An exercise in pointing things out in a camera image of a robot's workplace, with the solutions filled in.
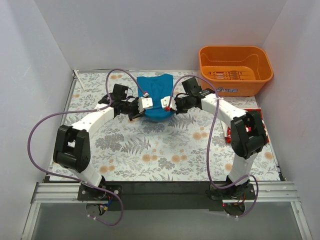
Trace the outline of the teal blue t shirt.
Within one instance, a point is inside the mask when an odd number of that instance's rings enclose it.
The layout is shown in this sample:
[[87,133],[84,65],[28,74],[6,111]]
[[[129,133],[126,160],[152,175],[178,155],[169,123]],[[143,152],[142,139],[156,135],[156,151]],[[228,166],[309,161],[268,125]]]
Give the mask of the teal blue t shirt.
[[154,122],[161,122],[169,119],[173,113],[165,111],[161,105],[161,99],[168,97],[173,89],[173,76],[163,74],[160,76],[138,76],[137,82],[141,88],[152,98],[153,107],[145,111],[145,117]]

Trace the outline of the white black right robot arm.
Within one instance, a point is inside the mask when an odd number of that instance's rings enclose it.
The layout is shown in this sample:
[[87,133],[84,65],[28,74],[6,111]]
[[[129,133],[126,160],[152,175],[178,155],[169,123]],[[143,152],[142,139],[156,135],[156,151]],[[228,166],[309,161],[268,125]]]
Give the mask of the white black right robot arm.
[[268,142],[261,115],[256,110],[246,111],[225,101],[213,84],[203,89],[197,82],[199,77],[185,75],[179,78],[184,88],[182,97],[171,95],[166,111],[175,114],[187,113],[198,108],[213,114],[213,120],[221,120],[230,129],[231,147],[234,152],[232,169],[223,185],[214,183],[211,174],[209,193],[214,197],[237,199],[249,188],[251,168],[257,155]]

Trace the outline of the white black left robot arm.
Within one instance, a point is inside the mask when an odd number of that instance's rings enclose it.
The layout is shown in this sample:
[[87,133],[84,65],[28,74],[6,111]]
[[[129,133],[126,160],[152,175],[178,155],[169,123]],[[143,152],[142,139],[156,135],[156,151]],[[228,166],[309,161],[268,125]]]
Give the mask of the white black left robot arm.
[[73,173],[84,193],[95,200],[119,200],[122,190],[115,185],[107,185],[105,178],[93,167],[91,137],[120,114],[133,120],[143,117],[145,111],[153,107],[147,92],[134,97],[128,95],[128,90],[127,86],[115,84],[112,93],[99,100],[95,110],[72,125],[61,125],[57,130],[53,161]]

